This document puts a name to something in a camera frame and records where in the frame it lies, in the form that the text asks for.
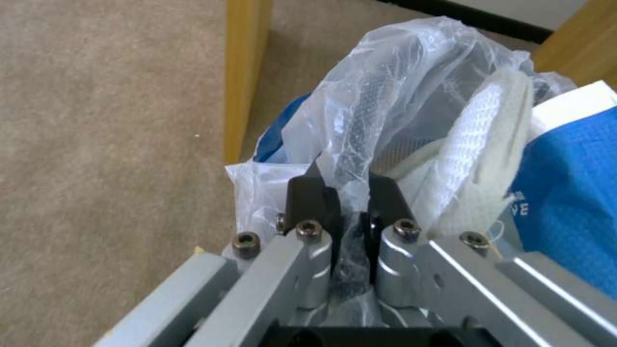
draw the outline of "blue package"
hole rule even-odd
[[[268,162],[268,159],[274,155],[283,145],[283,137],[281,131],[291,117],[296,113],[300,105],[310,96],[310,93],[304,94],[301,97],[293,100],[285,109],[278,115],[275,121],[270,125],[268,130],[257,142],[257,149],[253,156],[255,162]]]
[[[617,94],[598,83],[544,110],[562,120],[528,143],[511,209],[525,251],[544,253],[617,299]],[[604,92],[601,106],[589,97]],[[610,108],[584,114],[598,107]]]

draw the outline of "wooden table leg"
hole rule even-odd
[[[617,0],[589,0],[533,54],[537,71],[617,88]]]
[[[273,0],[227,0],[225,47],[226,163],[237,162],[268,39]]]

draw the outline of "hex socket screw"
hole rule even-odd
[[[476,232],[464,232],[459,238],[461,241],[476,251],[481,256],[485,256],[489,250],[489,240],[486,236]]]
[[[418,240],[422,229],[416,224],[413,219],[401,218],[392,225],[394,234],[397,235],[403,242],[413,243]]]
[[[231,242],[231,247],[233,254],[241,259],[252,259],[261,250],[259,236],[252,232],[237,234]]]
[[[321,223],[314,219],[305,219],[296,225],[298,239],[306,242],[319,241],[322,231]]]

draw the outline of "wall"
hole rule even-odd
[[[449,0],[538,27],[556,30],[586,0]]]

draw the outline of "white cloth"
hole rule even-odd
[[[429,236],[486,233],[511,202],[507,191],[527,140],[532,92],[525,74],[496,71],[471,97],[442,145],[429,144],[390,172]]]

